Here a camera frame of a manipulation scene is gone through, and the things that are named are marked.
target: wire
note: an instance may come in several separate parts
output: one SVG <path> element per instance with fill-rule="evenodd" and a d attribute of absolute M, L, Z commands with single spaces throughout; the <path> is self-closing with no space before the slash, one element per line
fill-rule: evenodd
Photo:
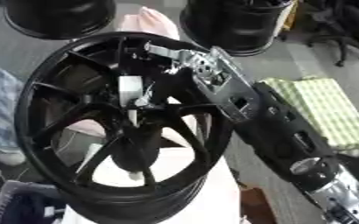
<path fill-rule="evenodd" d="M 18 174 L 18 177 L 16 178 L 16 181 L 20 181 L 23 175 L 25 175 L 30 170 L 30 167 L 25 168 L 20 174 Z"/>
<path fill-rule="evenodd" d="M 77 132 L 74 132 L 71 137 L 69 137 L 69 140 L 67 141 L 67 143 L 62 146 L 59 150 L 57 150 L 57 153 L 60 154 L 62 151 L 64 151 L 67 147 L 69 147 L 69 145 L 73 142 L 74 138 L 76 137 Z M 28 171 L 30 170 L 30 167 L 25 168 L 22 172 L 20 172 L 20 174 L 18 175 L 18 177 L 16 178 L 16 181 L 20 181 L 20 179 L 23 177 L 23 175 L 25 175 Z"/>
<path fill-rule="evenodd" d="M 67 143 L 65 143 L 64 146 L 62 146 L 61 148 L 59 148 L 57 150 L 57 154 L 60 154 L 62 151 L 64 151 L 67 147 L 69 147 L 69 145 L 71 145 L 71 143 L 73 142 L 74 138 L 76 137 L 77 132 L 74 132 L 70 137 L 69 140 L 67 141 Z"/>

